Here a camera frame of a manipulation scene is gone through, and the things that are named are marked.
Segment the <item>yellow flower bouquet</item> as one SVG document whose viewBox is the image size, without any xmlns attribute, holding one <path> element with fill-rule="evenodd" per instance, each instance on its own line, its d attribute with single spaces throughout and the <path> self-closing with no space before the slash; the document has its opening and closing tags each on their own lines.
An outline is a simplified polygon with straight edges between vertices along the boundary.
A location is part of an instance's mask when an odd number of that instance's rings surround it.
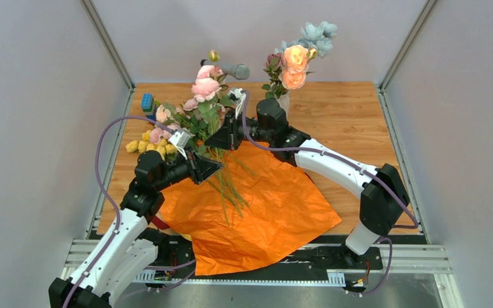
<svg viewBox="0 0 493 308">
<path fill-rule="evenodd" d="M 138 154 L 131 187 L 161 191 L 185 179 L 194 184 L 208 182 L 222 207 L 233 206 L 242 216 L 250 203 L 240 195 L 229 162 L 239 164 L 249 175 L 254 172 L 229 150 L 208 143 L 234 118 L 234 104 L 228 99 L 194 102 L 191 107 L 159 105 L 154 128 L 126 145 L 127 152 Z"/>
</svg>

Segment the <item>orange yellow wrapping paper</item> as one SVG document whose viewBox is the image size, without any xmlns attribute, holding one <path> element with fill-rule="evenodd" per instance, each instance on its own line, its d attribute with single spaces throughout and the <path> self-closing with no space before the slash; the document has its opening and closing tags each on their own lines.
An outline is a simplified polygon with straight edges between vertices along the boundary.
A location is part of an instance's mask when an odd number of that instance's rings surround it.
<svg viewBox="0 0 493 308">
<path fill-rule="evenodd" d="M 232 179 L 250 206 L 242 216 L 222 207 L 204 182 L 181 181 L 164 190 L 157 217 L 193 243 L 197 275 L 250 271 L 275 264 L 341 222 L 299 168 L 250 143 L 232 154 L 254 172 L 229 162 Z"/>
</svg>

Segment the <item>light blue flower stem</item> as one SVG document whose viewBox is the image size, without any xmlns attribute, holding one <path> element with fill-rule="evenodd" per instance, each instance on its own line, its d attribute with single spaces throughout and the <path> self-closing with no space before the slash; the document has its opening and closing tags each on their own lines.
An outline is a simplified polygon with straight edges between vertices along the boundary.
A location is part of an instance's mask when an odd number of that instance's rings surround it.
<svg viewBox="0 0 493 308">
<path fill-rule="evenodd" d="M 311 22 L 305 23 L 305 26 L 300 29 L 301 37 L 293 42 L 282 41 L 280 46 L 275 48 L 275 53 L 284 52 L 288 47 L 300 45 L 307 49 L 315 49 L 318 53 L 317 57 L 326 57 L 333 49 L 332 39 L 337 36 L 337 25 L 322 21 L 320 24 Z"/>
</svg>

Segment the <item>pink rose flower stem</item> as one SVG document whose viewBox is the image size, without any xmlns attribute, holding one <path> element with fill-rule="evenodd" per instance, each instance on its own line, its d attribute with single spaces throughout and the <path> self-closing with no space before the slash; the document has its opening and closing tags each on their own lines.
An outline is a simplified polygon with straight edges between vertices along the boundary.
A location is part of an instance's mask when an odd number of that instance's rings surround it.
<svg viewBox="0 0 493 308">
<path fill-rule="evenodd" d="M 208 59 L 203 62 L 191 86 L 192 99 L 183 105 L 183 109 L 194 114 L 198 120 L 204 120 L 209 130 L 219 128 L 227 109 L 234 106 L 226 93 L 229 86 L 225 84 L 227 73 L 224 73 L 217 61 L 220 55 L 211 50 Z"/>
</svg>

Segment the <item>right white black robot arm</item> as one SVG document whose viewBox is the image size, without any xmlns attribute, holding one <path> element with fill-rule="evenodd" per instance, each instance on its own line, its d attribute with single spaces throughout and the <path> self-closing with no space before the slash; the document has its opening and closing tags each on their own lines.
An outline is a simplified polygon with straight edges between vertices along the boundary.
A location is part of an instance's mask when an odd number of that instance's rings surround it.
<svg viewBox="0 0 493 308">
<path fill-rule="evenodd" d="M 243 115 L 241 106 L 229 110 L 222 126 L 204 144 L 236 150 L 243 141 L 249 141 L 272 152 L 281 162 L 318 173 L 355 195 L 360 202 L 359 223 L 341 250 L 344 265 L 360 266 L 371 245 L 397 227 L 403 213 L 414 217 L 407 209 L 410 198 L 394 166 L 363 164 L 326 148 L 290 126 L 285 110 L 275 99 L 258 102 L 256 112 L 256 118 L 251 119 Z"/>
</svg>

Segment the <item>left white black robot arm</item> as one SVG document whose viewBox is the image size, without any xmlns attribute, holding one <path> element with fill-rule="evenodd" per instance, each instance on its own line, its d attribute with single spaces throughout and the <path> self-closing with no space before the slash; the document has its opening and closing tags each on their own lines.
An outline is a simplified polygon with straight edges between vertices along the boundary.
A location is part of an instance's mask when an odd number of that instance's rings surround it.
<svg viewBox="0 0 493 308">
<path fill-rule="evenodd" d="M 163 190 L 183 180 L 199 185 L 222 168 L 191 150 L 172 163 L 157 151 L 140 154 L 112 226 L 67 279 L 51 283 L 50 306 L 112 307 L 145 267 L 167 263 L 168 235 L 148 226 L 164 203 Z"/>
</svg>

